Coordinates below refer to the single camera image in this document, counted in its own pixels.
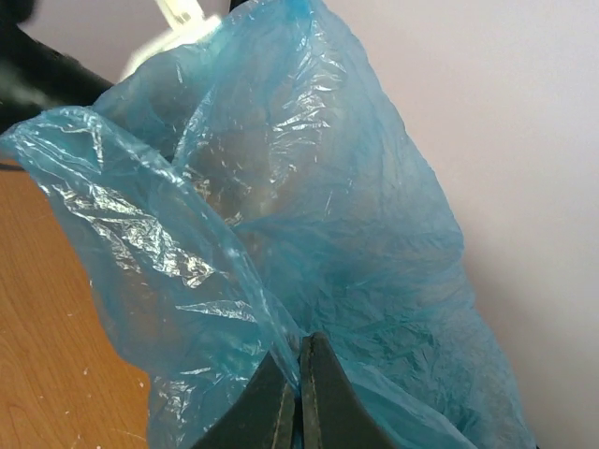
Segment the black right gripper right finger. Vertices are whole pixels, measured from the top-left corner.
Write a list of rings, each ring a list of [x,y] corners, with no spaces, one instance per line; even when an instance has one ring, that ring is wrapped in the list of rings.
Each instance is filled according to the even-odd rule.
[[[299,367],[305,448],[396,446],[363,407],[324,333],[303,339]]]

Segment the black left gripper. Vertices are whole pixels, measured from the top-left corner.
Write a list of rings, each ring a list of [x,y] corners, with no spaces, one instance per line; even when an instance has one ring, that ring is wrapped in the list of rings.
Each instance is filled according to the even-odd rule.
[[[90,106],[112,84],[20,27],[34,1],[1,3],[1,129],[61,106]]]

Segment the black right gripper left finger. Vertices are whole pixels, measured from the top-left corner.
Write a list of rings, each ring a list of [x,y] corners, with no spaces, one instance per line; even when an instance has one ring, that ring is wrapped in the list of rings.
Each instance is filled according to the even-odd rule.
[[[266,355],[230,410],[193,449],[290,449],[296,396],[272,355]]]

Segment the blue plastic trash bag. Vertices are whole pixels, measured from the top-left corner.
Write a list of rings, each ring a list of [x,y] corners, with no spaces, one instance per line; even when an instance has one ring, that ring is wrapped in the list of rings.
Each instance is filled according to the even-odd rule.
[[[532,448],[463,236],[366,51],[321,1],[249,1],[90,107],[1,137],[49,199],[147,442],[189,448],[324,333],[399,448]]]

